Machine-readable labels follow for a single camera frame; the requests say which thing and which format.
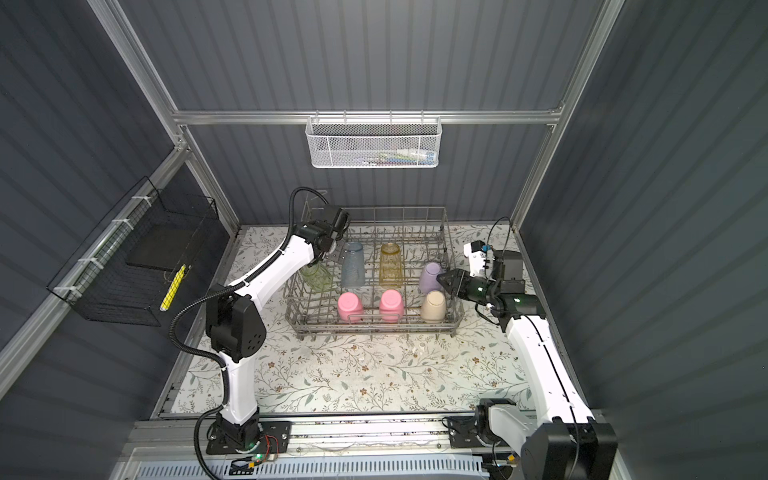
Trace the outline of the green transparent cup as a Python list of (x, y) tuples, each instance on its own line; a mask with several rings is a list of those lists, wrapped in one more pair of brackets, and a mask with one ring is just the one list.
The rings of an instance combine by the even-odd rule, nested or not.
[(306, 265), (299, 273), (307, 288), (313, 293), (325, 293), (333, 289), (333, 276), (325, 264)]

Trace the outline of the pink plastic cup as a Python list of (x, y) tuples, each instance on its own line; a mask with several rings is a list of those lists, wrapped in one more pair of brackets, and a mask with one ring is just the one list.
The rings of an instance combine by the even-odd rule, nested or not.
[(337, 311), (342, 322), (359, 323), (362, 321), (364, 307), (357, 294), (344, 292), (338, 298)]
[(389, 289), (382, 293), (379, 302), (381, 319), (386, 323), (398, 323), (405, 315), (405, 304), (398, 290)]

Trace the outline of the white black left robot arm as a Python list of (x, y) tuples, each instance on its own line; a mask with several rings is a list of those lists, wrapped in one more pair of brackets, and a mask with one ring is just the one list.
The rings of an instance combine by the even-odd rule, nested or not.
[(290, 226), (280, 246), (254, 269), (210, 290), (205, 331), (222, 362), (224, 392), (216, 425), (238, 450), (255, 447), (261, 437), (254, 387), (256, 353), (267, 337), (261, 310), (294, 274), (333, 252), (348, 225), (345, 209), (325, 205), (312, 219)]

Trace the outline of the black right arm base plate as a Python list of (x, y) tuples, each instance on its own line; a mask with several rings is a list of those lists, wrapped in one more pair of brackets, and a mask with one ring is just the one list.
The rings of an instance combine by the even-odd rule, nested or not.
[(484, 416), (446, 416), (441, 423), (454, 449), (491, 447), (500, 441)]

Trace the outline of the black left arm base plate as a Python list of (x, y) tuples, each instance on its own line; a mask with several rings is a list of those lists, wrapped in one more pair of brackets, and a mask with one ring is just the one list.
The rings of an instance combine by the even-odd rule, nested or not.
[(217, 419), (207, 433), (208, 455), (281, 454), (287, 451), (293, 424), (288, 421), (252, 421), (235, 425)]

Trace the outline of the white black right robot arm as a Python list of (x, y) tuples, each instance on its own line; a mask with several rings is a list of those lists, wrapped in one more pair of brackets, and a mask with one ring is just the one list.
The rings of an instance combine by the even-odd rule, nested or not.
[(466, 270), (438, 275), (445, 292), (485, 306), (526, 369), (535, 418), (512, 400), (485, 398), (472, 417), (448, 416), (452, 448), (507, 445), (515, 456), (514, 479), (607, 479), (618, 450), (613, 427), (596, 420), (571, 381), (557, 352), (540, 300), (525, 292), (524, 280), (507, 277), (522, 269), (516, 251), (495, 250), (483, 241), (464, 247)]

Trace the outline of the lilac plastic cup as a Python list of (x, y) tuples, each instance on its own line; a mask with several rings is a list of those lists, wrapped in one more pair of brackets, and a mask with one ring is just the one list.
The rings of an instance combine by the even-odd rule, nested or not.
[(438, 276), (443, 272), (444, 269), (439, 263), (427, 263), (421, 271), (419, 291), (424, 295), (427, 295), (432, 291), (443, 291), (443, 287), (438, 281)]

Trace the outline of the blue transparent cup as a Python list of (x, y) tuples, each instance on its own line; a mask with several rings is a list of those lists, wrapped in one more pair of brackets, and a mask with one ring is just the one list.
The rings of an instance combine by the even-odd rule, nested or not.
[(365, 255), (361, 243), (350, 241), (344, 245), (341, 286), (359, 288), (365, 285)]

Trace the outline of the yellow transparent cup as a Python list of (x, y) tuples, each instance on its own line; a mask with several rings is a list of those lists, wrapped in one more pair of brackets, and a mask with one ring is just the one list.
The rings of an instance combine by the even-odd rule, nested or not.
[(388, 242), (381, 246), (379, 261), (379, 283), (381, 286), (399, 288), (404, 283), (404, 262), (398, 244)]

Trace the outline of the beige plastic cup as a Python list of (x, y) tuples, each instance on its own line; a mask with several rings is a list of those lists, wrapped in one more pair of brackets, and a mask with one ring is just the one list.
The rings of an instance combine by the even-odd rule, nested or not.
[(421, 319), (427, 323), (441, 323), (447, 314), (447, 301), (445, 295), (439, 290), (433, 290), (426, 294), (421, 305)]

